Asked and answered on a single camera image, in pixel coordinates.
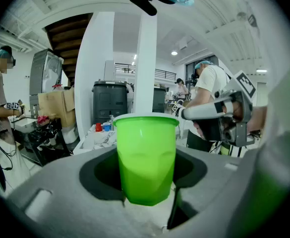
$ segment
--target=cup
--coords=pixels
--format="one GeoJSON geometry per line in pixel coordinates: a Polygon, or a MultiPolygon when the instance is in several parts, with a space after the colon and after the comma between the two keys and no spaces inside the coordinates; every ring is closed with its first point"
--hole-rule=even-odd
{"type": "Polygon", "coordinates": [[[110,122],[103,123],[103,129],[104,129],[104,131],[110,131],[111,130],[111,123],[110,122]]]}
{"type": "Polygon", "coordinates": [[[120,181],[131,203],[153,206],[169,196],[178,124],[175,117],[162,113],[115,118],[120,181]]]}
{"type": "Polygon", "coordinates": [[[96,131],[96,132],[100,132],[100,131],[102,131],[102,125],[101,125],[100,122],[96,123],[96,125],[95,125],[95,131],[96,131]]]}

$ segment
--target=red cup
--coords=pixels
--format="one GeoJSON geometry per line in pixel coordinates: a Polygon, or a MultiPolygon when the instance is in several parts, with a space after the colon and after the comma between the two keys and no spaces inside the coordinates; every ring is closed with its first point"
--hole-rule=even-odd
{"type": "Polygon", "coordinates": [[[95,131],[96,131],[96,132],[100,132],[100,131],[102,131],[102,125],[101,125],[100,122],[96,123],[96,125],[95,125],[95,131]]]}

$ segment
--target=staircase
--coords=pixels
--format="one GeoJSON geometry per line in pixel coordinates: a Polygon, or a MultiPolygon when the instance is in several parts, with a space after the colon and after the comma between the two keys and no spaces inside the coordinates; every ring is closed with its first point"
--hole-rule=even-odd
{"type": "Polygon", "coordinates": [[[62,68],[70,86],[74,84],[79,49],[92,15],[92,13],[77,15],[46,26],[54,53],[64,59],[62,68]]]}

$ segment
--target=blue cup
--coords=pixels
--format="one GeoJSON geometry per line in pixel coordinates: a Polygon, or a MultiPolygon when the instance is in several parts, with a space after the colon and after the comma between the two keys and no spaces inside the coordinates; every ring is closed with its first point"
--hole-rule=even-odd
{"type": "Polygon", "coordinates": [[[111,130],[111,123],[110,122],[103,123],[103,130],[110,131],[111,130]]]}

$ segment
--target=white robotic hand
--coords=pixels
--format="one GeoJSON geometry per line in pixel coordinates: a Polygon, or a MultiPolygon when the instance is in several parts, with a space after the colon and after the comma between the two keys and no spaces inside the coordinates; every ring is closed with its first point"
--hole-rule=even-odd
{"type": "Polygon", "coordinates": [[[237,147],[253,144],[254,138],[247,136],[246,125],[252,115],[255,91],[249,78],[240,71],[223,90],[215,94],[214,102],[185,109],[182,118],[196,121],[208,141],[224,141],[237,147]],[[235,101],[243,107],[243,118],[239,121],[233,118],[235,101]]]}

